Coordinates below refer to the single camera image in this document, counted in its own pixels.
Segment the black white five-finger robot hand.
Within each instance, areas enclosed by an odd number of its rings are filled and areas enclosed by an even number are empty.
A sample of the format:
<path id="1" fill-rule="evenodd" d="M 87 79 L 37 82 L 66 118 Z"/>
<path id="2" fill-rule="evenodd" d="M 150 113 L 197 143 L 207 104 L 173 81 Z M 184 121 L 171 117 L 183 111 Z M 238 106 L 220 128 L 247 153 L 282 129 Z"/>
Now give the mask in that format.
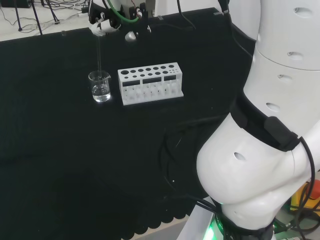
<path id="1" fill-rule="evenodd" d="M 119 35 L 128 43 L 151 33 L 148 11 L 144 1 L 91 0 L 88 21 L 91 32 L 97 37 Z"/>

